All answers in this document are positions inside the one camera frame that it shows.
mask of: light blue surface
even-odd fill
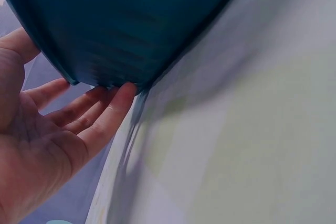
[[[46,224],[72,224],[69,221],[65,221],[65,220],[51,220],[48,221]]]

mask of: finger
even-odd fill
[[[23,60],[23,64],[31,61],[40,53],[40,50],[22,27],[2,37],[0,39],[0,48],[19,54]]]
[[[78,134],[87,147],[89,158],[94,157],[115,135],[133,103],[136,90],[135,85],[124,84],[93,125]]]
[[[96,87],[75,99],[72,103],[63,109],[51,112],[50,114],[46,115],[46,118],[51,120],[57,126],[63,127],[80,118],[85,112],[88,111],[88,109],[90,109],[106,94],[107,89],[103,87]]]
[[[104,99],[98,101],[94,106],[92,106],[84,115],[74,122],[63,127],[64,130],[71,131],[74,134],[79,134],[83,130],[91,127],[93,123],[98,119],[98,117],[104,112],[111,100],[114,98],[118,89],[114,88],[109,92],[109,94],[104,97]]]
[[[36,107],[41,110],[52,100],[63,94],[70,87],[70,84],[63,78],[51,81],[40,87],[24,91],[28,94]]]

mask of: knuckle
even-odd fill
[[[86,117],[81,117],[80,119],[78,119],[78,123],[80,124],[82,129],[87,129],[93,124],[93,122]]]
[[[71,120],[76,116],[76,112],[72,108],[64,108],[63,115],[65,119]]]
[[[104,130],[104,128],[102,126],[100,126],[99,124],[93,124],[91,129],[94,131],[95,135],[97,136],[97,138],[106,138],[106,131]]]

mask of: hand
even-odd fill
[[[55,193],[115,135],[133,102],[127,83],[97,87],[46,116],[64,93],[59,79],[21,91],[24,64],[39,53],[21,28],[0,39],[0,223],[17,223]]]

